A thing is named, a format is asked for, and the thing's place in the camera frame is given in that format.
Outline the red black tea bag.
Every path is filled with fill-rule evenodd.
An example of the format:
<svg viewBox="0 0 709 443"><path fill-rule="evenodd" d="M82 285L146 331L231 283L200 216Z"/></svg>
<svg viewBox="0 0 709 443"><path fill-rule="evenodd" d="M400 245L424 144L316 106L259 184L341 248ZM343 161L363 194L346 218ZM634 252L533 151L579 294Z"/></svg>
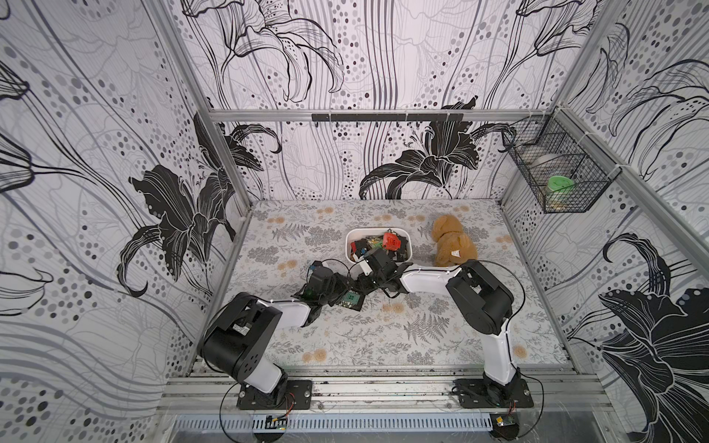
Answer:
<svg viewBox="0 0 709 443"><path fill-rule="evenodd" d="M402 241L397 234L388 231L382 236L382 247L388 251L398 251L402 247Z"/></svg>

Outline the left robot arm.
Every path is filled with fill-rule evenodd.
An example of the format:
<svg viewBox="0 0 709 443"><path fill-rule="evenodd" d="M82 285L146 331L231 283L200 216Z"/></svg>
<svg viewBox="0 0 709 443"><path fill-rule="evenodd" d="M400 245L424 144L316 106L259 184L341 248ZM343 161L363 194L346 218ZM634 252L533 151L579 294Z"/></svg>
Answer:
<svg viewBox="0 0 709 443"><path fill-rule="evenodd" d="M206 328L199 355L213 369L280 402L288 376L265 356L271 338L278 330L312 324L323 308L340 303L354 286L349 274L316 261L304 285L288 299L238 293Z"/></svg>

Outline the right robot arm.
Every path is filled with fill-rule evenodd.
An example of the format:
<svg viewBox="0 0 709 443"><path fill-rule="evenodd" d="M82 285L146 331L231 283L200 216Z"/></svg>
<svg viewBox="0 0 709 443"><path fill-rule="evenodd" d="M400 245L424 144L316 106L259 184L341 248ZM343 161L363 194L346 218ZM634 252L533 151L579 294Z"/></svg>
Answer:
<svg viewBox="0 0 709 443"><path fill-rule="evenodd" d="M433 293L448 295L466 323L482 335L484 380L509 391L520 378L508 350L513 293L480 260L452 267L396 262L382 249L367 252L356 282L363 293Z"/></svg>

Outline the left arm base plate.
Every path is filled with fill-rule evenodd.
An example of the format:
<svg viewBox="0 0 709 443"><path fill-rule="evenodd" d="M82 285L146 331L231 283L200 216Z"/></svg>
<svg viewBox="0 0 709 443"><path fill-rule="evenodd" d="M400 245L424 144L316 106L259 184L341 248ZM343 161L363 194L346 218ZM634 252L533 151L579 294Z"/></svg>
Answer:
<svg viewBox="0 0 709 443"><path fill-rule="evenodd" d="M247 385L238 394L237 408L244 411L304 411L310 408L312 380L286 380L270 393Z"/></svg>

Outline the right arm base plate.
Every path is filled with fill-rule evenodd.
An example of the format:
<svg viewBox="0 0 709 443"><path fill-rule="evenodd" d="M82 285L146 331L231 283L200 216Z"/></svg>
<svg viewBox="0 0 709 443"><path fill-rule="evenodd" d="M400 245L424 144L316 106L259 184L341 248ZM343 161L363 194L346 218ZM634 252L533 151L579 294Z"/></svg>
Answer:
<svg viewBox="0 0 709 443"><path fill-rule="evenodd" d="M512 380L500 385L486 378L460 378L454 380L452 395L463 409L528 409L535 406L525 380Z"/></svg>

